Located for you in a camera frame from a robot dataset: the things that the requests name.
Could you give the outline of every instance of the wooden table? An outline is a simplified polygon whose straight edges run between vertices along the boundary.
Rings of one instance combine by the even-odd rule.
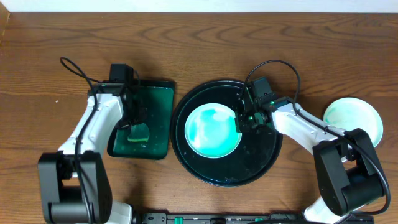
[[[203,82],[243,80],[262,61],[289,61],[302,76],[299,103],[315,116],[344,96],[381,115],[377,153],[392,203],[376,221],[397,223],[397,21],[398,14],[12,13],[0,47],[0,222],[44,222],[37,161],[58,149],[86,108],[88,86],[60,65],[66,56],[99,80],[111,63],[127,63],[142,78],[174,80],[174,106]],[[289,68],[267,65],[253,78],[264,75],[280,95],[294,94]],[[103,159],[113,197],[142,212],[301,211],[319,197],[313,157],[289,138],[266,175],[235,188],[194,178],[171,144],[160,161]]]

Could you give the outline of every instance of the small white bowl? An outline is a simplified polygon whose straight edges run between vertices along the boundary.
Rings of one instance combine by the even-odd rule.
[[[337,128],[366,131],[376,147],[383,135],[383,123],[379,113],[367,102],[357,98],[342,98],[326,109],[323,121]]]

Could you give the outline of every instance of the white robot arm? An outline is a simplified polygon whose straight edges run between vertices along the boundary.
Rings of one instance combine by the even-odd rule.
[[[336,223],[386,194],[387,182],[366,132],[336,128],[297,103],[294,108],[290,98],[272,92],[264,77],[252,81],[246,93],[243,108],[236,111],[237,132],[251,133],[271,125],[314,156],[321,197],[304,212],[308,221]],[[345,170],[346,160],[356,161],[357,166]]]
[[[86,110],[72,135],[58,152],[42,154],[38,169],[46,222],[88,223],[87,211],[90,211],[94,223],[132,224],[137,221],[130,205],[112,200],[102,162],[113,129],[129,126],[142,119],[142,114],[138,112],[140,108],[124,104],[124,101],[132,100],[129,97],[133,94],[133,73],[133,69],[127,65],[112,64],[109,81],[93,87],[98,102],[91,119],[88,121],[95,108],[95,98],[89,92]],[[78,152],[84,194],[83,186],[64,186],[62,180],[77,177],[74,156],[76,138],[85,124]]]

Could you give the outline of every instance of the green connector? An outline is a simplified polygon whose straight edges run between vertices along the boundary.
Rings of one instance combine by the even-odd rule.
[[[182,224],[182,217],[175,217],[174,224]]]

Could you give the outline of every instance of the black plate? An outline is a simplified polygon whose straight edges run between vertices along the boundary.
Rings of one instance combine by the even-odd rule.
[[[218,159],[199,156],[188,145],[184,130],[189,114],[207,103],[220,103],[235,111],[243,106],[237,97],[242,86],[242,82],[234,80],[204,83],[184,96],[172,117],[171,140],[177,158],[192,175],[209,184],[225,187],[248,184],[264,175],[279,155],[282,135],[268,127],[257,133],[242,134],[237,148]]]

